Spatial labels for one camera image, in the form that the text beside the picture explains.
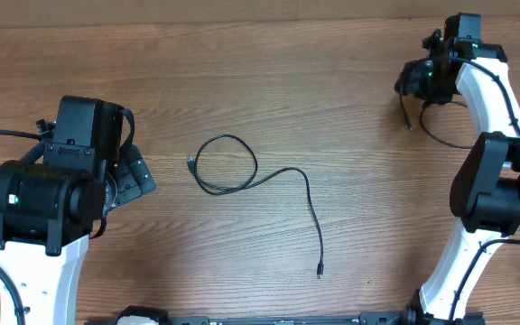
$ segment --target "wooden table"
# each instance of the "wooden table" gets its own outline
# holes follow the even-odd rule
[[[400,310],[434,269],[454,217],[450,183],[467,152],[409,131],[393,85],[443,18],[297,23],[134,25],[0,30],[0,128],[35,131],[62,95],[135,112],[135,143],[158,190],[110,214],[91,242],[78,324],[127,305],[171,315],[252,317]],[[485,18],[520,103],[520,16]],[[472,144],[462,107],[434,108],[431,130]],[[304,169],[325,243],[299,174],[212,197],[186,157],[214,135],[252,146],[259,176]],[[33,142],[0,136],[0,163]],[[202,177],[238,184],[243,148],[213,144]],[[520,247],[504,246],[469,301],[489,324],[520,324]]]

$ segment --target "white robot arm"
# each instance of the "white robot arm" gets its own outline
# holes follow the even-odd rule
[[[61,255],[45,255],[45,246],[8,242],[0,249],[0,266],[19,291],[26,325],[74,325],[79,274],[88,251],[89,235],[61,248]],[[15,325],[14,302],[0,280],[1,325]]]
[[[490,58],[477,58],[473,61],[500,77],[509,93],[520,126],[520,108],[509,85],[507,64]],[[498,85],[489,76],[464,63],[460,68],[456,85],[467,103],[476,135],[483,132],[501,132],[508,137],[517,137],[506,112],[503,95]],[[498,231],[478,229],[474,233],[469,233],[462,221],[457,218],[436,269],[429,280],[422,285],[420,299],[424,312],[434,315],[437,319],[448,319],[455,291],[478,249],[488,241],[501,237],[502,234]],[[471,291],[485,270],[488,261],[501,245],[488,247],[487,252],[479,258],[460,295],[455,309],[455,319],[462,319],[465,316],[465,307]]]

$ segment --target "black wire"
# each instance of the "black wire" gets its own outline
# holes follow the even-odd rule
[[[398,101],[401,103],[401,109],[403,110],[403,113],[404,113],[404,122],[406,123],[406,126],[408,126],[408,129],[413,131],[413,124],[411,123],[411,119],[408,118],[408,114],[406,114],[406,109],[404,108],[404,102],[403,102],[403,91],[404,91],[404,87],[403,87],[403,84],[401,83],[401,89],[398,93]]]
[[[96,235],[92,236],[90,239],[96,239],[98,237],[101,237],[106,232],[106,229],[107,229],[107,215],[102,217],[101,223],[99,224],[99,229],[97,230]]]
[[[244,183],[242,183],[239,186],[228,187],[228,186],[215,185],[208,181],[202,180],[201,177],[198,175],[198,159],[200,158],[200,154],[202,153],[202,151],[204,150],[204,148],[206,148],[206,146],[208,144],[210,144],[218,139],[221,139],[221,138],[232,138],[232,139],[240,142],[246,148],[246,150],[250,153],[250,155],[252,156],[252,159],[254,160],[254,172],[252,173],[252,175],[250,175],[250,177]],[[318,238],[320,240],[320,261],[319,261],[319,266],[317,269],[317,275],[318,276],[322,275],[323,268],[324,268],[324,262],[323,262],[324,261],[324,242],[322,241],[322,232],[320,230],[320,223],[318,222],[318,218],[316,218],[316,212],[314,211],[314,207],[312,206],[311,187],[308,182],[308,176],[306,176],[306,173],[304,173],[301,169],[296,168],[296,167],[286,167],[286,168],[282,168],[279,171],[271,173],[270,175],[264,177],[260,181],[252,183],[252,181],[254,180],[254,178],[256,177],[256,174],[258,172],[258,160],[256,159],[256,156],[254,155],[254,152],[252,151],[252,149],[244,142],[244,140],[240,139],[239,137],[237,137],[235,135],[218,135],[218,136],[215,136],[215,137],[209,139],[207,142],[205,142],[200,147],[200,149],[198,150],[198,153],[196,153],[195,159],[192,160],[190,157],[190,159],[188,160],[188,167],[190,169],[191,174],[194,176],[194,179],[198,183],[198,185],[205,192],[207,192],[210,195],[226,195],[226,194],[237,192],[239,190],[249,190],[249,189],[252,189],[252,188],[264,183],[265,181],[272,179],[274,176],[276,176],[282,172],[288,172],[288,171],[299,172],[302,175],[302,177],[304,177],[304,181],[306,182],[306,196],[308,198],[308,205],[311,208],[311,214],[314,219],[314,224],[316,225],[316,230],[318,230]]]
[[[460,105],[462,107],[466,107],[467,105],[465,103],[462,103],[462,102],[458,102],[458,101],[451,101],[452,104],[457,104],[457,105]],[[472,145],[456,145],[456,144],[452,144],[452,143],[449,143],[449,142],[446,142],[444,140],[441,140],[440,138],[438,138],[436,135],[432,134],[431,131],[429,131],[426,126],[424,126],[424,122],[423,122],[423,115],[424,115],[424,111],[429,108],[430,105],[423,105],[422,106],[422,110],[421,110],[421,114],[419,115],[419,124],[421,125],[421,128],[422,130],[429,136],[431,137],[432,139],[434,139],[435,141],[437,141],[438,143],[440,144],[444,144],[444,145],[447,145],[451,148],[455,148],[455,149],[472,149],[473,146]]]
[[[19,161],[23,163],[35,164],[38,159],[43,157],[45,148],[47,147],[48,143],[48,140],[41,140],[32,149],[30,149],[30,151],[24,154],[23,157],[19,159]]]
[[[478,63],[476,63],[474,61],[467,60],[467,59],[462,59],[462,58],[455,58],[455,57],[424,58],[424,59],[420,59],[420,60],[416,61],[416,64],[420,64],[420,63],[426,62],[428,60],[454,60],[454,61],[467,63],[468,65],[471,65],[471,66],[479,69],[480,71],[482,71],[483,73],[488,75],[490,78],[492,78],[493,81],[495,81],[495,83],[498,85],[498,87],[499,87],[499,89],[501,91],[501,94],[503,95],[503,99],[505,100],[506,110],[507,110],[507,113],[509,114],[509,119],[511,121],[511,125],[515,129],[516,134],[520,137],[520,126],[518,124],[518,120],[515,117],[515,112],[513,111],[513,105],[511,104],[511,99],[510,99],[510,97],[508,95],[508,92],[506,91],[505,85],[503,85],[503,83],[501,82],[499,76],[495,75],[493,72],[491,72],[487,68],[483,67],[482,65],[480,65],[480,64],[478,64]],[[483,244],[480,247],[480,249],[477,251],[477,253],[473,257],[472,261],[470,262],[470,265],[469,265],[469,268],[467,269],[467,272],[463,275],[462,280],[460,281],[460,284],[459,284],[459,288],[454,293],[455,296],[454,296],[454,300],[452,302],[452,305],[450,307],[449,320],[453,320],[453,318],[454,318],[455,309],[457,308],[457,303],[458,303],[458,301],[460,299],[460,295],[462,294],[462,290],[464,289],[465,284],[467,283],[467,280],[469,279],[470,274],[472,273],[473,269],[475,268],[475,265],[477,264],[478,259],[480,258],[481,254],[487,249],[487,247],[489,247],[491,245],[494,245],[494,244],[516,244],[516,245],[520,245],[520,239],[495,239],[495,240],[488,241],[487,243]]]
[[[28,139],[35,139],[35,140],[41,140],[42,139],[42,137],[40,135],[34,135],[34,134],[21,132],[21,131],[0,130],[0,135],[19,136],[19,137],[24,137],[24,138],[28,138]]]
[[[5,272],[4,269],[0,266],[0,279],[4,283],[5,287],[11,294],[11,299],[14,301],[15,307],[15,316],[17,317],[17,325],[25,325],[25,312],[29,310],[29,308],[24,308],[22,303],[22,298],[15,287],[14,282],[11,280],[9,275]]]

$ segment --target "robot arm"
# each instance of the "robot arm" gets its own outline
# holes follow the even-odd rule
[[[123,118],[130,135],[120,147]],[[0,266],[17,288],[27,325],[75,324],[79,274],[94,220],[155,189],[121,106],[64,97],[52,135],[0,166]],[[35,163],[43,156],[43,163]],[[17,322],[0,282],[1,324]]]
[[[509,85],[506,56],[499,45],[485,44],[479,38],[479,16],[452,16],[447,19],[443,38],[437,30],[423,42],[431,64],[408,63],[397,81],[405,94],[408,90],[430,104],[445,104],[453,93],[461,94],[478,138],[450,189],[450,208],[459,218],[436,269],[418,295],[417,312],[439,320],[450,317],[456,291],[480,247],[513,235],[520,225],[520,177],[499,178],[504,167],[520,172],[520,138],[511,125],[498,84],[468,63],[430,60],[431,56],[472,60],[499,76],[520,127],[520,108]],[[453,319],[465,317],[470,293],[500,246],[489,246],[480,256],[460,293]]]
[[[474,61],[501,78],[511,98],[513,110],[520,126],[520,108],[509,85],[507,64],[498,59],[490,58],[477,58]],[[511,126],[506,112],[503,95],[498,85],[489,76],[464,63],[460,68],[456,85],[457,90],[467,103],[477,136],[483,132],[501,132],[508,137],[517,138],[515,129]],[[455,220],[449,241],[436,269],[429,280],[422,285],[420,300],[423,311],[432,314],[437,319],[448,319],[455,292],[478,249],[488,241],[501,237],[503,237],[503,234],[498,231],[484,229],[477,229],[470,233],[465,229],[461,219]],[[487,252],[479,258],[460,295],[455,309],[455,319],[464,318],[465,307],[471,291],[485,270],[488,261],[501,245],[496,244],[488,247]]]

